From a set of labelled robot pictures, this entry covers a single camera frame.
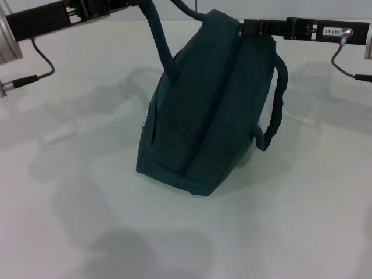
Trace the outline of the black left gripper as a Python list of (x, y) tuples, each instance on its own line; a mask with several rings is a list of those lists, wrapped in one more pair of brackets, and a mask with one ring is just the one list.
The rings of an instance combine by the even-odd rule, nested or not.
[(80, 24), (142, 3), (138, 0), (98, 0), (92, 5), (92, 1), (58, 1), (12, 13), (6, 16), (6, 21), (14, 39), (24, 41), (74, 26), (72, 16), (78, 16)]

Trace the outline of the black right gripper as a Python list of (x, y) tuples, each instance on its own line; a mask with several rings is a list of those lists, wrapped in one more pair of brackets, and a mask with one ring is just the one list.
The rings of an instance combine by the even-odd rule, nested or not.
[(286, 40), (339, 44), (344, 29), (351, 30), (347, 44), (365, 45), (367, 23), (288, 17), (285, 20), (245, 19), (239, 34), (243, 37), (279, 36)]

